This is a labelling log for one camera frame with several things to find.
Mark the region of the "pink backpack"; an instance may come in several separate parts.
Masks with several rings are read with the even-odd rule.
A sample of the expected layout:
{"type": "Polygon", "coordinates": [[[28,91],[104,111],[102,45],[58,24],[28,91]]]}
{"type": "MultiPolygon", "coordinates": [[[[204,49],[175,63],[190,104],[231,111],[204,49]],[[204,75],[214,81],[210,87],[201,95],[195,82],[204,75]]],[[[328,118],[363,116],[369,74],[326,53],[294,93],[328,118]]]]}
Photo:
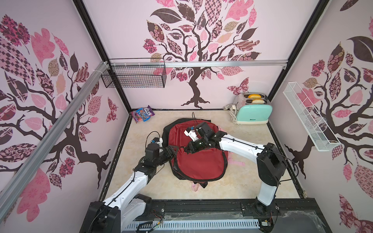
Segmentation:
{"type": "MultiPolygon", "coordinates": [[[[228,165],[244,167],[245,163],[235,160],[233,155],[234,154],[232,152],[228,153],[228,157],[227,157],[228,165]]],[[[200,188],[202,188],[202,185],[200,183],[191,182],[192,191],[197,192],[200,188]]]]}

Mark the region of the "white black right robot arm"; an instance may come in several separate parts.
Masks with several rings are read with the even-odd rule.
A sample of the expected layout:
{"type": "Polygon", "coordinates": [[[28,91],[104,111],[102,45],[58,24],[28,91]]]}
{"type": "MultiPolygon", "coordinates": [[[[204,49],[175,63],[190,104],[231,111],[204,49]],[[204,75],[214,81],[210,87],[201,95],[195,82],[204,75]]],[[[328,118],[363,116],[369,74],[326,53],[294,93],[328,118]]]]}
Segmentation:
{"type": "Polygon", "coordinates": [[[280,180],[287,170],[285,157],[275,144],[255,144],[235,138],[223,131],[215,132],[206,122],[188,127],[184,134],[191,138],[185,149],[188,153],[216,148],[235,153],[254,162],[261,179],[261,187],[253,208],[261,216],[270,212],[280,180]]]}

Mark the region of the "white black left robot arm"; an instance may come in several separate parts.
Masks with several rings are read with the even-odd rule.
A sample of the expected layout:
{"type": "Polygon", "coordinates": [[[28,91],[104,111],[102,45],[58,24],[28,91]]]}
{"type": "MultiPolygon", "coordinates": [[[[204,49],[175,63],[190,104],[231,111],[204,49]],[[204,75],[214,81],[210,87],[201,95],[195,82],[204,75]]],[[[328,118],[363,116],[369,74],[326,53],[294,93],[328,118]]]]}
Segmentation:
{"type": "Polygon", "coordinates": [[[157,168],[177,156],[177,146],[150,143],[122,187],[103,202],[92,202],[85,215],[81,233],[121,233],[133,220],[142,215],[151,198],[139,192],[156,175],[157,168]]]}

